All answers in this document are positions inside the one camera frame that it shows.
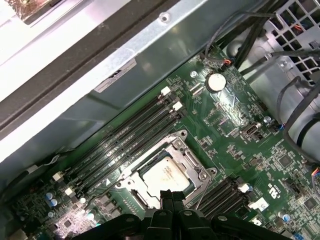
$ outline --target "capacitor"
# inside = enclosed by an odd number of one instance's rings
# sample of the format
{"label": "capacitor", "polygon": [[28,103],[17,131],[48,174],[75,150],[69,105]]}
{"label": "capacitor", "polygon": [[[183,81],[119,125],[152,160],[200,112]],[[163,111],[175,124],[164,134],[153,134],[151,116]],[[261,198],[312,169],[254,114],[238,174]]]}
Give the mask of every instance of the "capacitor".
{"label": "capacitor", "polygon": [[227,80],[222,74],[213,73],[205,80],[204,84],[210,93],[216,94],[226,87]]}
{"label": "capacitor", "polygon": [[283,211],[278,212],[278,217],[281,218],[285,223],[288,223],[291,219],[290,215]]}
{"label": "capacitor", "polygon": [[50,205],[51,205],[51,207],[55,207],[55,206],[57,206],[58,205],[58,201],[57,201],[57,199],[51,199],[50,200]]}
{"label": "capacitor", "polygon": [[84,197],[80,198],[80,203],[81,203],[81,204],[85,204],[86,201],[87,201],[87,200],[86,200]]}
{"label": "capacitor", "polygon": [[270,116],[265,116],[264,118],[263,118],[263,122],[265,123],[265,124],[269,124],[270,122],[271,122],[271,117]]}
{"label": "capacitor", "polygon": [[47,200],[51,200],[51,199],[54,198],[54,195],[53,195],[51,192],[47,192],[47,193],[45,194],[45,198],[46,198]]}
{"label": "capacitor", "polygon": [[48,217],[53,218],[55,216],[55,213],[53,211],[48,212]]}
{"label": "capacitor", "polygon": [[86,218],[87,218],[88,220],[91,220],[91,221],[92,221],[92,220],[95,219],[95,214],[92,213],[92,212],[89,212],[89,213],[87,214]]}

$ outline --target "label sticker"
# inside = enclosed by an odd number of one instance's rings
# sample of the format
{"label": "label sticker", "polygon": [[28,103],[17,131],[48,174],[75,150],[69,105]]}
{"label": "label sticker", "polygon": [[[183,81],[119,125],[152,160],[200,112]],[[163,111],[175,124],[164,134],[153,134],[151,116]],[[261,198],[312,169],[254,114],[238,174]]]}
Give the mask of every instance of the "label sticker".
{"label": "label sticker", "polygon": [[136,60],[133,58],[129,62],[127,62],[123,67],[121,67],[119,70],[117,70],[114,74],[112,74],[109,78],[104,80],[99,86],[97,86],[94,90],[98,93],[102,93],[104,90],[106,90],[108,87],[111,86],[111,84],[115,83],[119,78],[121,78],[123,75],[125,75],[127,72],[129,72],[134,66],[137,65]]}

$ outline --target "screw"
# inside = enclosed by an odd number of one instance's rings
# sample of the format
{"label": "screw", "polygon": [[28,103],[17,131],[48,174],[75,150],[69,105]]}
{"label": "screw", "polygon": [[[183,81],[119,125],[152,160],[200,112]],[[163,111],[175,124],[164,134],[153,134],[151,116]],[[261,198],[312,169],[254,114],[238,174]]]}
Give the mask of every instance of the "screw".
{"label": "screw", "polygon": [[186,216],[191,216],[192,212],[191,211],[185,211],[183,214],[186,215]]}
{"label": "screw", "polygon": [[226,218],[225,216],[218,216],[218,219],[223,222],[228,220],[228,218]]}
{"label": "screw", "polygon": [[177,147],[180,147],[180,146],[182,145],[182,143],[181,143],[180,141],[176,141],[174,144],[175,144]]}
{"label": "screw", "polygon": [[282,68],[284,68],[285,66],[287,66],[288,65],[288,62],[287,61],[282,61],[281,63],[280,63],[280,66],[282,67]]}
{"label": "screw", "polygon": [[205,172],[200,173],[200,178],[202,180],[206,180],[207,179],[207,174]]}
{"label": "screw", "polygon": [[271,122],[271,117],[265,116],[265,117],[263,118],[263,122],[264,122],[265,124],[270,123],[270,122]]}
{"label": "screw", "polygon": [[169,23],[170,22],[170,14],[167,13],[167,12],[162,12],[160,13],[159,15],[159,19],[162,23],[166,24],[166,23]]}
{"label": "screw", "polygon": [[198,76],[198,73],[196,71],[190,72],[190,77],[195,78],[196,76]]}

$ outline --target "ram slot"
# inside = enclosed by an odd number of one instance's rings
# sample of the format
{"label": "ram slot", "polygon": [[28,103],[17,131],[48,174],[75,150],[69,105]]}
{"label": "ram slot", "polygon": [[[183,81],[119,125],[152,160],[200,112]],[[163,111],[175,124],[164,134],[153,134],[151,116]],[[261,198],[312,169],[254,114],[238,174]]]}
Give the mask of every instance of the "ram slot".
{"label": "ram slot", "polygon": [[74,164],[71,168],[68,168],[65,170],[66,173],[71,172],[76,173],[78,171],[77,168],[83,168],[83,164],[87,166],[87,164],[90,164],[92,162],[92,159],[90,158],[92,154],[94,154],[97,150],[99,150],[101,147],[103,147],[107,142],[110,142],[110,140],[116,136],[121,134],[125,134],[126,131],[130,129],[130,125],[134,123],[139,123],[141,121],[140,118],[142,118],[145,114],[147,114],[154,106],[158,104],[162,104],[163,100],[159,100],[157,97],[155,97],[152,101],[150,101],[147,105],[145,105],[143,108],[141,108],[137,113],[135,113],[134,116],[130,117],[127,121],[119,125],[116,129],[112,130],[112,132],[109,132],[107,136],[105,136],[102,140],[100,140],[96,145],[94,145],[90,150],[88,150],[77,162]]}
{"label": "ram slot", "polygon": [[236,198],[234,202],[227,202],[223,208],[215,208],[210,213],[205,214],[205,217],[207,219],[212,219],[214,216],[218,214],[229,214],[234,213],[236,210],[238,210],[241,206],[243,206],[245,203],[242,199]]}
{"label": "ram slot", "polygon": [[140,132],[138,135],[132,135],[131,136],[132,139],[130,141],[128,141],[124,145],[122,145],[116,152],[114,152],[112,154],[111,157],[107,158],[106,160],[104,160],[100,164],[98,164],[87,175],[82,177],[81,180],[79,180],[76,184],[78,186],[80,185],[80,188],[81,188],[81,186],[83,186],[85,181],[94,177],[99,171],[101,171],[103,168],[107,167],[114,159],[119,157],[119,155],[121,155],[123,153],[123,151],[125,151],[127,148],[132,146],[134,143],[141,141],[145,137],[146,132],[152,130],[157,124],[159,124],[159,122],[166,120],[169,116],[170,116],[169,112],[162,111],[162,113],[160,113],[156,118],[153,118],[151,120],[152,122],[148,121],[145,124],[141,124],[141,126],[139,127],[139,130],[146,127],[146,128],[144,128],[144,131]]}
{"label": "ram slot", "polygon": [[212,202],[206,209],[200,210],[206,216],[216,209],[222,209],[225,205],[228,205],[229,202],[233,202],[237,200],[236,194],[231,194],[229,196],[224,197],[223,199],[219,199],[219,201]]}
{"label": "ram slot", "polygon": [[135,132],[138,132],[140,129],[145,127],[145,124],[147,124],[149,121],[152,121],[155,116],[158,116],[159,114],[163,113],[166,110],[169,110],[169,107],[165,106],[165,105],[161,106],[161,107],[157,107],[156,109],[153,109],[153,111],[151,113],[149,112],[149,115],[146,116],[145,119],[139,119],[140,124],[138,125],[138,127],[135,127],[135,126],[131,127],[129,132],[126,132],[126,134],[122,135],[119,139],[115,139],[115,141],[112,142],[111,145],[109,145],[106,149],[104,149],[102,152],[100,152],[97,156],[93,157],[92,160],[90,160],[88,162],[88,164],[85,164],[84,166],[79,168],[77,171],[72,173],[71,177],[74,179],[77,176],[83,175],[87,170],[90,170],[90,168],[94,167],[97,160],[99,161],[102,156],[108,154],[116,146],[120,145],[121,142],[124,142],[129,137],[134,136]]}
{"label": "ram slot", "polygon": [[226,178],[224,181],[220,182],[216,187],[214,187],[212,190],[210,190],[204,196],[204,198],[202,199],[202,201],[200,203],[199,209],[203,208],[206,205],[206,203],[208,202],[208,200],[212,200],[217,193],[219,193],[221,190],[226,189],[229,186],[230,186],[229,185],[229,178]]}
{"label": "ram slot", "polygon": [[215,195],[214,198],[210,200],[204,207],[199,208],[199,210],[203,212],[203,214],[205,214],[205,212],[209,211],[214,206],[222,204],[226,199],[228,199],[232,195],[232,188],[224,189],[222,192],[217,193],[217,195]]}
{"label": "ram slot", "polygon": [[134,159],[136,157],[136,154],[138,154],[140,151],[142,151],[144,149],[144,147],[146,145],[148,145],[148,143],[150,142],[150,139],[160,139],[161,137],[163,137],[165,134],[167,134],[169,132],[170,129],[172,129],[172,127],[174,126],[174,123],[177,121],[177,119],[180,119],[181,117],[182,116],[178,114],[177,116],[174,117],[174,119],[168,121],[165,126],[160,128],[157,132],[154,132],[153,135],[149,136],[143,142],[141,142],[139,145],[137,145],[134,148],[133,152],[131,152],[130,154],[126,155],[125,157],[123,157],[122,159],[117,161],[114,165],[112,165],[110,168],[108,168],[107,171],[104,172],[99,178],[97,178],[93,183],[91,183],[89,186],[86,186],[82,190],[82,192],[86,194],[91,189],[94,189],[100,182],[102,182],[105,178],[107,178],[109,174],[114,172],[116,169],[121,167],[126,162]]}
{"label": "ram slot", "polygon": [[229,185],[223,186],[223,188],[217,189],[210,194],[207,195],[206,200],[203,200],[199,206],[199,209],[205,209],[207,205],[210,205],[212,202],[218,201],[221,196],[224,197],[225,195],[230,194],[233,189]]}

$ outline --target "red wire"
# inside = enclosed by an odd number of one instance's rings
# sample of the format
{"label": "red wire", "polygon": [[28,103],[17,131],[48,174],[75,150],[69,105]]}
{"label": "red wire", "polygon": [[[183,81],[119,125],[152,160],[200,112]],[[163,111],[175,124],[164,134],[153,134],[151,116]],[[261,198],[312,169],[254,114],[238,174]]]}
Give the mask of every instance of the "red wire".
{"label": "red wire", "polygon": [[225,64],[231,64],[232,61],[230,61],[229,59],[225,59],[225,60],[224,60],[224,63],[225,63]]}
{"label": "red wire", "polygon": [[299,30],[299,31],[302,31],[302,27],[301,27],[300,25],[298,25],[298,24],[297,24],[297,25],[294,25],[294,28],[297,29],[297,30]]}

